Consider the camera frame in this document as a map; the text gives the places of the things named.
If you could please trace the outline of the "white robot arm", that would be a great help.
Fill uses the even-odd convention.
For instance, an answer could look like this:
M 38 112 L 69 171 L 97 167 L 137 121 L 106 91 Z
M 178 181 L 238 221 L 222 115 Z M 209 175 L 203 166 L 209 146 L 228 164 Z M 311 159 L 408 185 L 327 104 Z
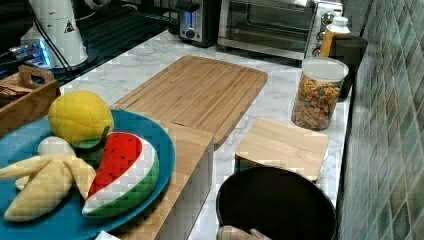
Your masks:
M 37 57 L 31 65 L 44 69 L 76 68 L 88 59 L 76 26 L 72 0 L 28 0 L 33 26 L 21 38 L 35 44 Z

